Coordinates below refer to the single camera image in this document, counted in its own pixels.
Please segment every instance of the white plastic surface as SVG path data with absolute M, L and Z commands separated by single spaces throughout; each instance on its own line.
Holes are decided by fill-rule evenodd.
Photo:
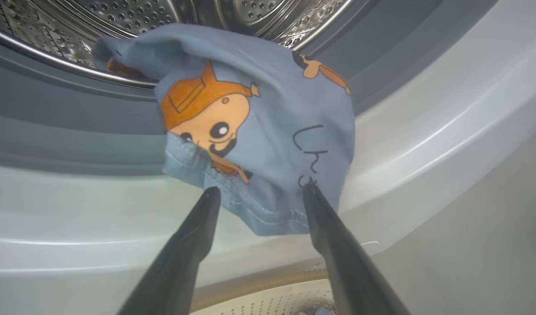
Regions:
M 334 297 L 328 279 L 275 287 L 195 311 L 191 315 L 296 315 L 332 309 Z
M 360 242 L 380 241 L 365 247 L 377 253 L 443 209 L 536 131 L 536 0 L 500 0 L 446 54 L 358 117 L 356 126 L 356 158 L 340 216 Z M 70 285 L 70 305 L 86 309 L 52 310 L 86 314 L 118 307 L 126 286 L 135 284 L 199 195 L 199 189 L 166 177 L 0 167 L 0 301 L 17 294 L 23 303 L 14 314 L 49 314 L 41 305 L 63 291 L 58 284 L 99 274 L 110 277 L 106 288 L 118 289 L 107 297 L 110 303 L 88 309 L 79 301 L 101 291 Z M 313 257 L 308 236 L 256 237 L 222 211 L 197 285 Z M 119 276 L 124 273 L 130 276 Z M 26 277 L 24 283 L 61 280 L 29 290 L 17 277 Z

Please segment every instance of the blue cloth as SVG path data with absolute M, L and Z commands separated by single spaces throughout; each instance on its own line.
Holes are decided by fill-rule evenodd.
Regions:
M 159 80 L 164 173 L 219 187 L 222 206 L 257 235 L 308 233 L 301 187 L 309 181 L 338 209 L 354 112 L 345 81 L 326 66 L 273 42 L 189 24 L 102 37 L 92 54 L 102 70 L 118 62 Z
M 335 311 L 332 311 L 331 309 L 326 309 L 324 307 L 318 308 L 313 311 L 300 311 L 298 315 L 336 315 Z

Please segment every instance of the orange cartoon character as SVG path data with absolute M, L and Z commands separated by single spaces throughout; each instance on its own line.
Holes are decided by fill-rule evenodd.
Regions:
M 214 169 L 240 175 L 248 184 L 252 174 L 224 157 L 236 145 L 236 132 L 250 112 L 249 98 L 260 96 L 258 84 L 250 87 L 217 80 L 208 62 L 202 75 L 179 80 L 161 102 L 165 127 L 205 149 Z
M 145 78 L 144 74 L 141 73 L 138 69 L 129 68 L 128 66 L 124 66 L 123 64 L 115 60 L 108 61 L 108 64 L 106 64 L 106 69 L 122 77 Z
M 295 51 L 293 51 L 292 54 L 295 63 L 303 69 L 303 76 L 305 78 L 315 78 L 318 76 L 319 72 L 322 72 L 325 77 L 329 78 L 342 88 L 345 88 L 346 93 L 350 93 L 350 88 L 347 86 L 346 80 L 340 77 L 340 75 L 334 72 L 334 70 L 328 68 L 326 65 L 322 64 L 322 62 L 310 58 L 309 56 Z

